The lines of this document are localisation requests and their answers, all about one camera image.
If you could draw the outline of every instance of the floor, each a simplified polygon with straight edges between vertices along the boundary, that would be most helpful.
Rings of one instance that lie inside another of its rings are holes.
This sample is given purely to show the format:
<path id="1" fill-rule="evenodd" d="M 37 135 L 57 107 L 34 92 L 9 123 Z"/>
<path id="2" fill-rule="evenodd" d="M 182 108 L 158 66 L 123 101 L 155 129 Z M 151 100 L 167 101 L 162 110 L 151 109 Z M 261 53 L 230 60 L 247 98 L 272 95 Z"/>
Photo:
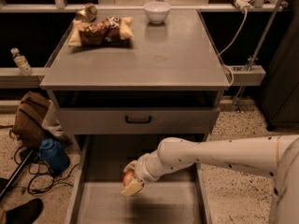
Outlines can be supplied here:
<path id="1" fill-rule="evenodd" d="M 236 113 L 230 99 L 221 101 L 221 113 L 213 132 L 208 140 L 225 140 L 249 137 L 260 137 L 276 134 L 299 133 L 299 125 L 277 127 L 273 132 L 266 130 L 267 122 L 263 112 L 252 99 L 241 100 L 241 113 Z M 14 108 L 0 105 L 0 125 L 14 123 Z M 9 137 L 9 129 L 0 130 L 0 177 L 9 178 L 17 167 L 13 157 L 20 146 L 15 139 Z M 70 166 L 58 178 L 69 175 L 71 169 L 79 163 L 79 154 L 72 146 L 65 152 L 69 156 Z M 30 172 L 37 171 L 37 164 L 30 167 Z M 267 223 L 270 209 L 273 182 L 270 179 L 255 175 L 203 165 L 204 182 L 209 210 L 213 224 L 225 223 Z M 54 186 L 50 191 L 31 195 L 27 187 L 33 175 L 29 174 L 29 166 L 22 171 L 21 176 L 13 184 L 13 189 L 6 195 L 0 206 L 9 210 L 26 203 L 34 197 L 43 200 L 44 210 L 35 224 L 64 223 L 66 210 L 72 193 L 77 168 L 64 180 L 63 184 Z M 41 176 L 33 183 L 34 189 L 45 188 L 51 179 Z"/>

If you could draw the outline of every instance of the shoe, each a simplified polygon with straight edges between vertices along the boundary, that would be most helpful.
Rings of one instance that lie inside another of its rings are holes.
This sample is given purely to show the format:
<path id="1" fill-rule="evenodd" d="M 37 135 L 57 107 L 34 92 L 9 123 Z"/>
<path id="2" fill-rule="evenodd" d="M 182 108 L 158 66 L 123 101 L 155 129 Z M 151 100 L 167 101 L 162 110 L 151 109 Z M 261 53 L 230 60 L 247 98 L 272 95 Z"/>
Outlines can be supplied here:
<path id="1" fill-rule="evenodd" d="M 43 207 L 43 202 L 36 198 L 9 210 L 7 211 L 7 224 L 32 224 L 42 212 Z"/>

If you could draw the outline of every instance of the countertop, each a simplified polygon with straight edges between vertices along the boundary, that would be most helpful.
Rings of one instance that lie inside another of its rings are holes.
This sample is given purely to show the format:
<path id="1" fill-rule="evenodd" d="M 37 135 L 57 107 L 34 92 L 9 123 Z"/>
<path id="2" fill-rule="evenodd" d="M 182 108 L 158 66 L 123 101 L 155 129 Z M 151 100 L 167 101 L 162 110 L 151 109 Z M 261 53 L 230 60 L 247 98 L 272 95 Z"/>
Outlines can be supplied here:
<path id="1" fill-rule="evenodd" d="M 135 37 L 118 45 L 63 41 L 41 82 L 49 90 L 217 90 L 229 87 L 196 9 L 173 9 L 160 25 L 142 9 L 99 10 L 97 19 L 134 17 Z"/>

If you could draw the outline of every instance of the backpack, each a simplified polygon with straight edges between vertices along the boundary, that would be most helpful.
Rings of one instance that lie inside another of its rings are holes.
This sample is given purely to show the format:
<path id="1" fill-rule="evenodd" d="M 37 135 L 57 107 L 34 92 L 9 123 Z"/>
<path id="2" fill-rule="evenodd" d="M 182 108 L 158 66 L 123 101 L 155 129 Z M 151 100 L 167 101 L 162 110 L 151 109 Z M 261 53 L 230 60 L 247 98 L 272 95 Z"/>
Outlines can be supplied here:
<path id="1" fill-rule="evenodd" d="M 38 92 L 29 91 L 21 98 L 11 131 L 26 147 L 40 147 L 43 140 L 51 137 L 42 128 L 49 107 L 50 101 Z"/>

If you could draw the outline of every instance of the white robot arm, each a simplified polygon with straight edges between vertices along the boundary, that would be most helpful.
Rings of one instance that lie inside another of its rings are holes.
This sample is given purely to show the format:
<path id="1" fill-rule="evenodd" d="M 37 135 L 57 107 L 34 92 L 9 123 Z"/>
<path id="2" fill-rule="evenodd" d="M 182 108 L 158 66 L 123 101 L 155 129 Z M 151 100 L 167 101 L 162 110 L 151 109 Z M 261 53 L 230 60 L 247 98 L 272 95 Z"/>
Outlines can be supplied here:
<path id="1" fill-rule="evenodd" d="M 269 223 L 297 223 L 299 135 L 202 143 L 165 138 L 157 150 L 125 167 L 121 194 L 131 196 L 162 175 L 196 162 L 275 178 Z"/>

